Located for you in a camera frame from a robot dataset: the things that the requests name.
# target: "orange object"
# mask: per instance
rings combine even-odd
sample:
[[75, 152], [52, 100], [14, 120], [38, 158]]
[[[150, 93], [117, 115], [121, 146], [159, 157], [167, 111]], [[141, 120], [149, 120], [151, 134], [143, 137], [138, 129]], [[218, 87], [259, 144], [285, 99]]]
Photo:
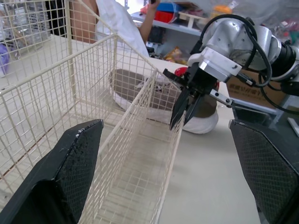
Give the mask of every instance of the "orange object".
[[225, 5], [216, 5], [213, 7], [213, 12], [211, 13], [211, 19], [223, 14], [232, 14], [233, 10]]

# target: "wire basket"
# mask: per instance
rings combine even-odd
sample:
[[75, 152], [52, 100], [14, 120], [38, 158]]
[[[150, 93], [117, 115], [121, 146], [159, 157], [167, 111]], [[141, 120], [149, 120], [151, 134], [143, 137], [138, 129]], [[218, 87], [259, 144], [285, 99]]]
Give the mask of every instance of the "wire basket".
[[[162, 74], [113, 31], [94, 43], [70, 35], [69, 9], [74, 4], [86, 9], [83, 3], [65, 2], [66, 35], [51, 35], [38, 51], [11, 62], [12, 72], [1, 79], [0, 211], [64, 131], [103, 119], [80, 223], [157, 223], [184, 120], [170, 131], [167, 122], [148, 119], [147, 114], [157, 104], [170, 120], [173, 101], [165, 102], [165, 96], [176, 89], [165, 85], [155, 94]], [[123, 94], [128, 91], [125, 82], [115, 82], [116, 71], [145, 77], [139, 89], [133, 89], [134, 99], [122, 103], [125, 107], [114, 101], [111, 91], [115, 85]]]
[[[86, 31], [90, 36], [80, 41]], [[0, 90], [111, 34], [79, 0], [0, 2]]]

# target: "person's arm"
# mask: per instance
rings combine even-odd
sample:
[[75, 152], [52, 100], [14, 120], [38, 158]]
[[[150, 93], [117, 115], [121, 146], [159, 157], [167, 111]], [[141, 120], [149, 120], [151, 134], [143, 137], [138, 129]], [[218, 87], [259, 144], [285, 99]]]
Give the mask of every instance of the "person's arm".
[[[83, 0], [83, 2], [97, 14], [98, 7], [95, 0]], [[86, 43], [96, 42], [96, 17], [80, 3], [74, 1], [70, 1], [70, 14], [73, 39]]]
[[144, 43], [146, 43], [146, 41], [148, 41], [150, 31], [153, 26], [153, 21], [155, 18], [156, 10], [157, 10], [157, 7], [160, 4], [160, 2], [161, 2], [161, 0], [156, 0], [156, 2], [154, 4], [149, 3], [148, 12], [145, 16], [145, 20], [142, 23], [142, 25], [138, 28]]

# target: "red object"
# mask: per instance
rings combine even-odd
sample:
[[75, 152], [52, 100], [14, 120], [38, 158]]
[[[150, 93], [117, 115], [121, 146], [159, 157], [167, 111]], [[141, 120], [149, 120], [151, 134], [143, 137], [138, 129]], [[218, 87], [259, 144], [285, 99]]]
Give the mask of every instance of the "red object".
[[162, 12], [162, 11], [157, 11], [155, 20], [160, 21], [160, 22], [166, 22], [169, 23], [171, 22], [173, 18], [174, 13], [168, 13], [168, 12]]
[[[182, 67], [182, 68], [179, 68], [177, 69], [174, 74], [178, 77], [182, 77], [186, 72], [187, 72], [187, 69], [188, 67]], [[216, 90], [219, 90], [219, 87], [220, 87], [220, 83], [217, 82], [216, 84]]]
[[140, 12], [143, 13], [143, 14], [148, 13], [148, 4], [146, 6], [144, 6], [143, 8], [141, 8]]
[[174, 72], [174, 74], [178, 77], [182, 77], [186, 73], [187, 69], [188, 67], [179, 68]]

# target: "white shirt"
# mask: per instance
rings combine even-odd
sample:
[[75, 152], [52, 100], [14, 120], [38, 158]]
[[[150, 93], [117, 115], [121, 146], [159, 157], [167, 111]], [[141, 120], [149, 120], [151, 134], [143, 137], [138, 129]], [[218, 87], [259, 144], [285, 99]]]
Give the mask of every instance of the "white shirt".
[[[143, 56], [149, 56], [140, 32], [126, 9], [114, 0], [96, 0], [96, 2], [100, 18], [121, 38], [135, 48], [138, 53]], [[99, 33], [110, 34], [110, 30], [101, 21], [97, 23], [96, 29]], [[98, 34], [97, 39], [100, 40], [101, 38], [103, 36]], [[123, 50], [125, 44], [119, 41], [118, 46]]]

